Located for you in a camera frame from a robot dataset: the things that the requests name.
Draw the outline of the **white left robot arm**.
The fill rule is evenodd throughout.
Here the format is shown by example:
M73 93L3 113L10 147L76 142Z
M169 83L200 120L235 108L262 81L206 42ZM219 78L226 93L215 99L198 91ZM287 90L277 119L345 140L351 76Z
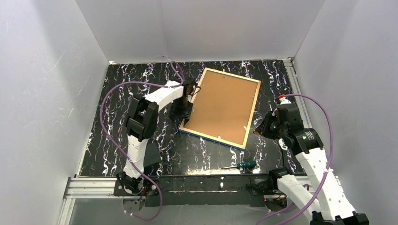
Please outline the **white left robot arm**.
M144 188L142 173L145 152L149 139L157 129L159 111L171 105L171 118L188 121L193 108L190 99L198 88L198 84L190 79L182 84L168 81L165 87L133 98L124 124L128 135L127 155L131 162L127 162L123 171L117 175L118 181L129 193L137 195Z

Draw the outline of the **blue picture frame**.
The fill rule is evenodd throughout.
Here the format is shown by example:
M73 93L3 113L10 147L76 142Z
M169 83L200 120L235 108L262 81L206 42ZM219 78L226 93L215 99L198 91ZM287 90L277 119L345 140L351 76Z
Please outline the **blue picture frame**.
M237 149L246 148L261 81L205 68L180 131Z

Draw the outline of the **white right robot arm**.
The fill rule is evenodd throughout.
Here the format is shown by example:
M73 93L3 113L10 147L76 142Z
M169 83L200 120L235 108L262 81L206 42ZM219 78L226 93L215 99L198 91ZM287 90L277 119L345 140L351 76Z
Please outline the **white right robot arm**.
M300 209L311 225L368 225L368 217L358 213L350 204L332 170L327 168L324 145L313 128L305 128L299 108L292 104L280 104L276 112L267 113L255 133L279 139L292 151L303 166L311 194L287 169L269 172L274 189L286 194Z

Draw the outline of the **black right arm base motor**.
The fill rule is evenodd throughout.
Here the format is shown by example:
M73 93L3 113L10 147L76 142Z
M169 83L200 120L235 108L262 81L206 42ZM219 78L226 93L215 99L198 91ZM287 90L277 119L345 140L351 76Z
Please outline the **black right arm base motor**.
M246 189L254 196L258 195L279 195L283 194L278 189L277 180L285 175L292 175L292 171L286 167L269 171L267 178L251 179L246 184Z

